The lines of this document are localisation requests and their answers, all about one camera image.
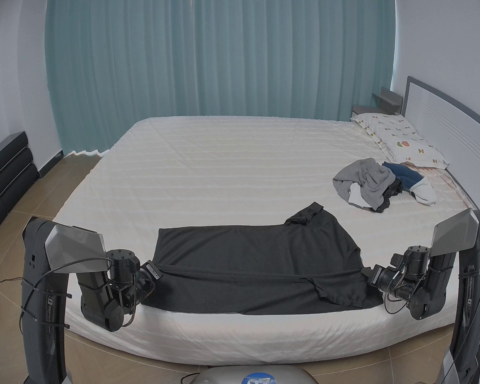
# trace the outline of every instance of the white headboard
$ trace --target white headboard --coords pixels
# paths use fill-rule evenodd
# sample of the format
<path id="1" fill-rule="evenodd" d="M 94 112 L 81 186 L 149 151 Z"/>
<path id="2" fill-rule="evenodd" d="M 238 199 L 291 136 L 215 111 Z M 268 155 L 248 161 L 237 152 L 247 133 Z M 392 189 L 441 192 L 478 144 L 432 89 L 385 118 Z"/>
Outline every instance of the white headboard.
<path id="1" fill-rule="evenodd" d="M 402 115 L 450 162 L 447 171 L 480 206 L 478 113 L 409 76 Z"/>

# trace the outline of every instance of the white wall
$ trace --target white wall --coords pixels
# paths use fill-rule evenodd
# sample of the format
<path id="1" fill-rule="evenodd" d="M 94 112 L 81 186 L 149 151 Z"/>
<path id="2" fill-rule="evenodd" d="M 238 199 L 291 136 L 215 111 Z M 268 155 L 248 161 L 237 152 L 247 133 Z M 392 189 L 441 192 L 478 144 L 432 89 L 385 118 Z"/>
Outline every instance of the white wall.
<path id="1" fill-rule="evenodd" d="M 0 0 L 0 141 L 25 131 L 41 169 L 60 150 L 47 88 L 47 0 Z"/>
<path id="2" fill-rule="evenodd" d="M 396 0 L 392 91 L 413 76 L 480 113 L 480 0 Z"/>

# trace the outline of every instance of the gray headboard trim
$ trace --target gray headboard trim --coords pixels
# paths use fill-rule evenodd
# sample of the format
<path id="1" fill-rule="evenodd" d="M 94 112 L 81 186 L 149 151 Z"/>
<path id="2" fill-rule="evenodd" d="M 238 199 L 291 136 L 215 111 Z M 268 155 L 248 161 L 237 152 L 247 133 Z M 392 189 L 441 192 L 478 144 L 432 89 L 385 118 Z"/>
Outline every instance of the gray headboard trim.
<path id="1" fill-rule="evenodd" d="M 471 117 L 473 120 L 475 120 L 477 123 L 480 124 L 480 115 L 471 110 L 469 107 L 467 107 L 466 105 L 460 103 L 458 100 L 455 100 L 453 97 L 445 94 L 444 92 L 442 91 L 439 91 L 438 89 L 420 81 L 420 80 L 417 80 L 415 79 L 414 77 L 412 76 L 409 76 L 407 78 L 407 87 L 405 89 L 405 98 L 404 98 L 404 102 L 403 102 L 403 107 L 402 107 L 402 115 L 405 116 L 405 113 L 407 111 L 407 105 L 408 105 L 408 93 L 410 91 L 410 84 L 415 84 L 423 89 L 425 89 L 426 91 L 438 96 L 439 98 L 445 100 L 447 103 L 451 104 L 452 106 L 456 107 L 457 109 L 459 109 L 460 111 L 462 111 L 463 113 L 465 113 L 467 116 Z M 470 195 L 468 194 L 468 192 L 465 190 L 465 188 L 462 187 L 462 185 L 457 181 L 457 179 L 455 178 L 455 176 L 448 170 L 447 168 L 447 172 L 450 174 L 450 176 L 452 176 L 453 180 L 455 181 L 455 183 L 457 183 L 457 185 L 459 185 L 461 187 L 461 189 L 463 190 L 463 192 L 468 196 L 468 198 L 470 199 L 471 202 L 473 202 L 473 204 L 478 208 L 478 202 L 475 203 L 475 201 L 470 197 Z"/>

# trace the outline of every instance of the black garment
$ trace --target black garment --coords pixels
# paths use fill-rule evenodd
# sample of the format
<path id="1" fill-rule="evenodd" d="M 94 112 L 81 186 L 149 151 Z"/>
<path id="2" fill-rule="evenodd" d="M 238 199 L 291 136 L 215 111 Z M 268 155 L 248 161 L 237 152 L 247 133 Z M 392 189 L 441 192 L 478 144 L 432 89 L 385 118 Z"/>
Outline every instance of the black garment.
<path id="1" fill-rule="evenodd" d="M 377 209 L 370 208 L 372 212 L 382 213 L 385 209 L 390 206 L 390 197 L 397 196 L 399 193 L 402 193 L 403 185 L 402 179 L 396 178 L 395 181 L 388 186 L 385 192 L 382 194 L 384 197 L 384 202 Z"/>
<path id="2" fill-rule="evenodd" d="M 161 228 L 163 272 L 143 304 L 175 312 L 295 314 L 382 304 L 360 249 L 317 203 L 283 225 Z"/>

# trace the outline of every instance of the bed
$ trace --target bed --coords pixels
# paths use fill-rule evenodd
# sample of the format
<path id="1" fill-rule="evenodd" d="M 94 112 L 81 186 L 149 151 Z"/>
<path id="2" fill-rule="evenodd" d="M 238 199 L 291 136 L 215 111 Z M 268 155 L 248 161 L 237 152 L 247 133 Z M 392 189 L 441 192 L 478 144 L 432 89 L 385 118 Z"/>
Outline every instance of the bed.
<path id="1" fill-rule="evenodd" d="M 426 84 L 409 78 L 408 88 L 404 114 L 444 152 L 431 130 L 445 137 L 452 123 L 448 132 L 440 129 L 452 113 L 438 118 L 449 109 Z M 445 97 L 439 98 L 451 105 Z M 464 118 L 466 112 L 460 112 Z M 463 120 L 469 130 L 480 125 L 478 116 L 469 118 Z M 468 132 L 474 132 L 473 143 L 480 143 L 480 130 Z M 317 201 L 360 246 L 364 265 L 388 265 L 393 253 L 403 253 L 410 245 L 429 246 L 435 224 L 473 206 L 472 199 L 478 198 L 472 188 L 466 192 L 459 188 L 467 177 L 465 163 L 459 164 L 455 153 L 444 155 L 455 178 L 448 171 L 423 170 L 438 197 L 434 207 L 403 193 L 392 198 L 384 213 L 376 214 L 348 205 L 332 185 L 332 177 L 357 159 L 387 160 L 356 123 L 271 117 L 149 118 L 119 139 L 55 221 L 98 231 L 106 249 L 130 249 L 143 263 L 153 257 L 158 228 L 280 224 Z M 478 153 L 473 157 L 474 165 L 480 165 Z M 140 305 L 135 321 L 115 333 L 84 319 L 80 289 L 71 276 L 73 299 L 67 301 L 65 321 L 72 331 L 101 344 L 171 362 L 326 360 L 380 349 L 453 323 L 457 275 L 456 264 L 444 308 L 423 321 L 412 319 L 407 309 L 389 315 L 383 306 L 354 312 L 246 316 L 167 312 Z"/>

